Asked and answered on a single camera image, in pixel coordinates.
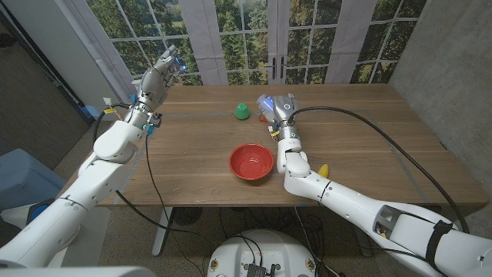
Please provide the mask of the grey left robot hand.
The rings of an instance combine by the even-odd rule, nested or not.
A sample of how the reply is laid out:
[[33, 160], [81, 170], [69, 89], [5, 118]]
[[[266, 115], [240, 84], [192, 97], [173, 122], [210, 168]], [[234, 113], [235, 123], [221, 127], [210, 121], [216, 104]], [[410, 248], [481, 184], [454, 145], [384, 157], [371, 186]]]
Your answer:
[[178, 50], [171, 45], [142, 76], [138, 90], [131, 96], [131, 107], [124, 121], [143, 129], [145, 126], [158, 128], [162, 114], [157, 109], [164, 103], [168, 90], [187, 69], [178, 57]]

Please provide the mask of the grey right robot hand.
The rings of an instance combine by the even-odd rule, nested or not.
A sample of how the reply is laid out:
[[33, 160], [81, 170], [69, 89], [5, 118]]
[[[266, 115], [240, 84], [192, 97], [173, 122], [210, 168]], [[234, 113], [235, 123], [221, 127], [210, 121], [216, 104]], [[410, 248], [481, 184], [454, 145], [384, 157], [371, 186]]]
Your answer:
[[298, 101], [291, 93], [279, 96], [261, 95], [257, 99], [258, 108], [266, 121], [271, 123], [268, 131], [278, 141], [282, 139], [298, 139], [297, 127], [289, 118], [299, 109]]

